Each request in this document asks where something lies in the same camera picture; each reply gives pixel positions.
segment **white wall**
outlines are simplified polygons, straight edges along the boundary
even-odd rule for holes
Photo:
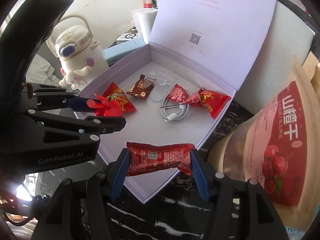
[[[13,7],[11,17],[23,1],[19,0]],[[132,28],[131,10],[139,8],[142,8],[142,0],[74,0],[66,14],[77,12],[85,15],[95,39],[106,49],[118,35]],[[57,29],[62,29],[59,31],[61,33],[74,24],[81,24],[81,20],[66,20]]]

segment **white box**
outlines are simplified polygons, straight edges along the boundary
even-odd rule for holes
[[[102,95],[111,82],[128,91],[141,74],[171,71],[174,83],[189,94],[205,87],[234,97],[255,61],[273,16],[276,0],[162,0],[150,44],[123,58],[81,92]],[[191,35],[201,36],[197,45]],[[136,112],[123,116],[125,128],[101,135],[99,154],[106,163],[117,159],[127,141],[157,146],[192,143],[199,149],[231,103],[217,119],[206,108],[191,107],[179,124],[164,122],[161,103],[130,97]],[[83,119],[87,114],[76,113]],[[176,176],[177,169],[127,177],[125,186],[143,203]]]

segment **blue gripper pad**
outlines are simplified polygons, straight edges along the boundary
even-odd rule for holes
[[[114,168],[116,168],[116,171],[111,181],[112,186],[111,186],[111,192],[110,192],[110,199],[112,201],[114,201],[117,197],[120,196],[122,186],[129,169],[130,158],[131,158],[130,150],[123,149],[114,165]]]
[[[87,98],[79,98],[79,97],[74,98],[72,101],[68,102],[68,107],[71,108],[71,110],[74,112],[89,112],[89,113],[94,112],[95,109],[90,108],[87,105],[87,101],[88,101]]]
[[[195,153],[193,152],[193,150],[190,151],[192,174],[195,179],[200,196],[208,202],[211,198],[211,195],[209,192],[209,183],[208,183],[207,177],[205,176],[202,170],[200,162],[196,157],[196,154],[198,155],[199,158],[201,158],[198,152]]]

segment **black marble surface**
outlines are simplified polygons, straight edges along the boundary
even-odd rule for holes
[[[244,108],[232,102],[200,153],[207,155],[215,142],[251,116]],[[97,156],[94,161],[43,172],[38,177],[36,194],[52,195],[64,178],[84,180],[105,168],[106,164]],[[121,240],[201,239],[211,209],[212,204],[200,197],[193,178],[182,173],[146,204],[137,200],[125,187],[120,197],[108,204],[116,235]],[[236,235],[238,209],[239,206],[234,204],[230,239]],[[83,217],[83,225],[86,238],[90,240],[87,213]]]

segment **red berry illustration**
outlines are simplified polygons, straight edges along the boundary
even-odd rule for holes
[[[262,163],[262,174],[266,179],[273,179],[273,164],[270,161]]]
[[[265,190],[265,192],[271,194],[271,193],[274,192],[275,188],[276,188],[276,184],[275,184],[274,179],[266,179],[264,181],[264,190]]]
[[[276,159],[278,152],[279,149],[276,145],[269,145],[264,151],[264,160],[273,162]]]
[[[273,162],[274,176],[282,176],[287,172],[288,161],[282,156],[277,156]]]

